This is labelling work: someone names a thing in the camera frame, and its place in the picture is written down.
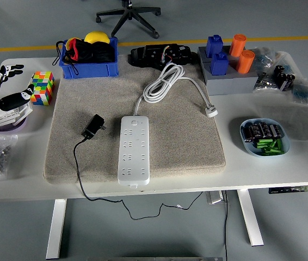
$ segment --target floor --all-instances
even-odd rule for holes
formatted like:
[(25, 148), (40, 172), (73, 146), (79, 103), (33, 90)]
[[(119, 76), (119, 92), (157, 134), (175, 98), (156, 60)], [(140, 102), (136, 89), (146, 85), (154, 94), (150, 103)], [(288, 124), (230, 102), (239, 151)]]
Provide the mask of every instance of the floor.
[[(149, 42), (175, 42), (192, 51), (208, 36), (250, 40), (246, 48), (271, 47), (291, 54), (308, 78), (308, 1), (135, 0), (159, 6), (143, 14), (157, 29), (155, 40), (135, 20), (116, 36), (119, 53)], [(0, 0), (0, 64), (9, 58), (54, 57), (54, 44), (93, 30), (109, 36), (118, 17), (95, 23), (97, 11), (120, 8), (119, 0)], [(187, 207), (197, 193), (122, 197), (135, 217), (156, 215), (161, 203)], [(229, 261), (308, 260), (308, 192), (270, 195), (250, 190), (264, 246), (251, 247), (237, 193), (228, 191)], [(0, 202), (0, 260), (45, 260), (53, 201)], [(163, 208), (159, 217), (133, 221), (120, 204), (68, 200), (60, 259), (89, 257), (225, 257), (224, 203), (210, 206), (202, 194), (187, 210)]]

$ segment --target table surface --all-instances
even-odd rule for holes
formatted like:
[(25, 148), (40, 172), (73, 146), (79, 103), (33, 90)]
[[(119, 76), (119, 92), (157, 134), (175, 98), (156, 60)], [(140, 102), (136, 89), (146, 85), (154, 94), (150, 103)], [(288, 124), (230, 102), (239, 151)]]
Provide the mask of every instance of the table surface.
[[(35, 71), (52, 71), (58, 83), (62, 71), (58, 66), (52, 66), (53, 60), (54, 58), (5, 60), (2, 64), (24, 64), (24, 73), (3, 84), (1, 95), (25, 89)], [(152, 178), (148, 185), (138, 189), (130, 189), (117, 182), (83, 183), (87, 194), (90, 197), (105, 197), (308, 185), (308, 140), (294, 137), (291, 139), (291, 148), (285, 155), (258, 158), (245, 150), (239, 133), (240, 124), (246, 119), (265, 117), (267, 113), (272, 114), (271, 110), (274, 107), (291, 108), (298, 104), (289, 102), (286, 95), (278, 92), (270, 92), (263, 96), (210, 96), (210, 100), (219, 112), (215, 121), (226, 160), (223, 172), (192, 177)], [(17, 134), (18, 141), (12, 149), (8, 176), (0, 181), (0, 201), (83, 197), (79, 183), (53, 185), (43, 178), (53, 107), (54, 100), (47, 107), (34, 106), (22, 129), (4, 134)], [(282, 122), (286, 121), (286, 117), (291, 115), (281, 114)], [(308, 114), (297, 120), (308, 123)]]

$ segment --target white power strip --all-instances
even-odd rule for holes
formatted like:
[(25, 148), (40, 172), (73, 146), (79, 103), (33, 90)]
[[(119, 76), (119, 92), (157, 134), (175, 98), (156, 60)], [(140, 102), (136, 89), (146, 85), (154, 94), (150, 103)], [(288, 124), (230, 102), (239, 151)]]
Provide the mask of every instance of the white power strip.
[(149, 183), (149, 120), (146, 116), (121, 119), (118, 182), (131, 188)]

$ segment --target storage tray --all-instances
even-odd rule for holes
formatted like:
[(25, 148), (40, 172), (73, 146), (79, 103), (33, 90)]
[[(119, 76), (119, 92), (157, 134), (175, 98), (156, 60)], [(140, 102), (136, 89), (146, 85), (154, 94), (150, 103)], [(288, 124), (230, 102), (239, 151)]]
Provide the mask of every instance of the storage tray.
[(59, 66), (63, 70), (63, 78), (65, 79), (78, 79), (78, 78), (92, 78), (92, 77), (115, 77), (119, 75), (118, 70), (118, 39), (110, 38), (110, 45), (113, 46), (115, 51), (115, 61), (113, 63), (99, 63), (99, 64), (73, 64), (78, 70), (76, 74), (72, 65), (63, 62), (63, 57), (66, 52), (65, 44), (62, 46)]

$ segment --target rubik's cube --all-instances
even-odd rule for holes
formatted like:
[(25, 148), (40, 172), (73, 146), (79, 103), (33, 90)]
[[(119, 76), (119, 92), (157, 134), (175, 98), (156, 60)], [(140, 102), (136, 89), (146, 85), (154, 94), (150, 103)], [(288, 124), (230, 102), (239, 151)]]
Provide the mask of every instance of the rubik's cube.
[(30, 97), (32, 103), (49, 105), (55, 88), (52, 72), (35, 72), (30, 83), (34, 84), (34, 92)]

